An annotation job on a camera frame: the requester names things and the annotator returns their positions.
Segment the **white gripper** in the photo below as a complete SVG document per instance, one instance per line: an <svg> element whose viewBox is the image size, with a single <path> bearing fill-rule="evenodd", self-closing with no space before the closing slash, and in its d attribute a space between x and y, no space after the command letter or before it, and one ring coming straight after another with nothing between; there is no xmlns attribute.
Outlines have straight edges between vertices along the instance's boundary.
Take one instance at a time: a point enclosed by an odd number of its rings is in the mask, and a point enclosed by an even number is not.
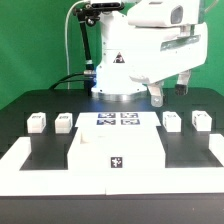
<svg viewBox="0 0 224 224"><path fill-rule="evenodd" d="M151 105L163 105L163 80L178 74L175 93L188 93L191 69L205 63L207 57L208 29L205 23L194 29L194 34L162 42L155 49L143 50L134 55L130 78L148 85Z"/></svg>

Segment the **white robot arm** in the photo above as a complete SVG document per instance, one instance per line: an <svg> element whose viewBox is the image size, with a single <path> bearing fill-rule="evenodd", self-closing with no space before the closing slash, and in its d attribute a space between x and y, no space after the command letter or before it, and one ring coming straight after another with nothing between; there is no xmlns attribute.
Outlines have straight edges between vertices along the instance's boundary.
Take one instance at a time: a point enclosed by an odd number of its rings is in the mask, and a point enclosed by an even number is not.
<svg viewBox="0 0 224 224"><path fill-rule="evenodd" d="M101 22L102 59L93 96L127 100L150 93L163 105L163 81L185 95L191 70L207 57L204 0L90 0Z"/></svg>

